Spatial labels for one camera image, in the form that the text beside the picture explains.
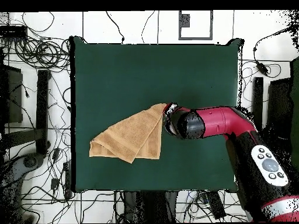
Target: tile grout line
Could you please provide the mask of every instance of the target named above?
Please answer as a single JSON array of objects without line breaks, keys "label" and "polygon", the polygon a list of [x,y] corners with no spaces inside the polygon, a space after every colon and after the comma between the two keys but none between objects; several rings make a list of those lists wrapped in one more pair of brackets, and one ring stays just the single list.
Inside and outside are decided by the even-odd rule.
[{"label": "tile grout line", "polygon": [[84,12],[82,12],[82,38],[84,39]]}]

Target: towel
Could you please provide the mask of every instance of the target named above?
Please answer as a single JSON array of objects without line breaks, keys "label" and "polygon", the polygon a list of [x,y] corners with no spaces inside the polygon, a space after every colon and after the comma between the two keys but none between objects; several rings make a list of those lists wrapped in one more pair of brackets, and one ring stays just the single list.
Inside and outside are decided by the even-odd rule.
[{"label": "towel", "polygon": [[159,159],[165,106],[156,104],[110,126],[91,141],[89,157],[120,158],[131,164],[135,158]]}]

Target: metal frame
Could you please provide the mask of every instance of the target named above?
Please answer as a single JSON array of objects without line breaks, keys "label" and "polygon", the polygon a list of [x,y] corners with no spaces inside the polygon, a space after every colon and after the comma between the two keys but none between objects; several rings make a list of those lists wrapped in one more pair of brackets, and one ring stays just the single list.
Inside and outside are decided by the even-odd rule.
[{"label": "metal frame", "polygon": [[179,10],[179,40],[212,40],[213,39],[213,11],[210,11],[210,36],[209,37],[200,37],[200,38],[190,38],[182,37],[182,27],[183,27],[183,14]]},{"label": "metal frame", "polygon": [[4,156],[6,149],[21,144],[26,144],[31,141],[36,141],[36,153],[41,155],[47,154],[48,149],[48,81],[51,78],[51,73],[48,70],[38,71],[37,80],[37,103],[36,103],[36,129],[29,131],[17,131],[5,134],[5,111],[8,109],[5,107],[7,103],[8,95],[8,70],[13,67],[9,67],[3,64],[3,60],[0,61],[0,106],[4,111],[0,113],[0,165],[4,163]]}]

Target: plug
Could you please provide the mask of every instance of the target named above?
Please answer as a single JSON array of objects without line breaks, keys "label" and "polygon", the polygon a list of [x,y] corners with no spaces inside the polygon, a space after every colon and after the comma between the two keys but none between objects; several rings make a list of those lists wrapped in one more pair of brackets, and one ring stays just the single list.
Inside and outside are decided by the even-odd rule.
[{"label": "plug", "polygon": [[69,163],[68,162],[63,163],[63,170],[64,171],[69,171]]},{"label": "plug", "polygon": [[257,62],[256,67],[263,75],[268,76],[268,70],[262,63]]},{"label": "plug", "polygon": [[56,163],[56,161],[57,161],[57,159],[59,157],[59,154],[60,154],[60,149],[55,149],[54,153],[53,153],[53,156],[52,156],[53,164]]},{"label": "plug", "polygon": [[53,194],[55,194],[55,191],[58,190],[59,187],[59,179],[52,178],[51,180],[51,190],[53,190]]}]

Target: round button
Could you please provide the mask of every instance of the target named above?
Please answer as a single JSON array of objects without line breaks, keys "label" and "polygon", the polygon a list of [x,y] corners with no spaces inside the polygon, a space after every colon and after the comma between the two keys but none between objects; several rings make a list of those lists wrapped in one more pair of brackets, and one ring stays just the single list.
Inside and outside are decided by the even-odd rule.
[{"label": "round button", "polygon": [[279,165],[275,160],[272,159],[265,159],[262,163],[263,168],[269,172],[276,172],[278,171]]},{"label": "round button", "polygon": [[269,178],[272,179],[272,180],[274,180],[276,178],[276,175],[274,173],[270,173],[269,174]]},{"label": "round button", "polygon": [[283,174],[282,174],[281,172],[278,172],[278,173],[277,173],[277,176],[280,177],[280,178],[283,178],[283,177],[284,177]]}]

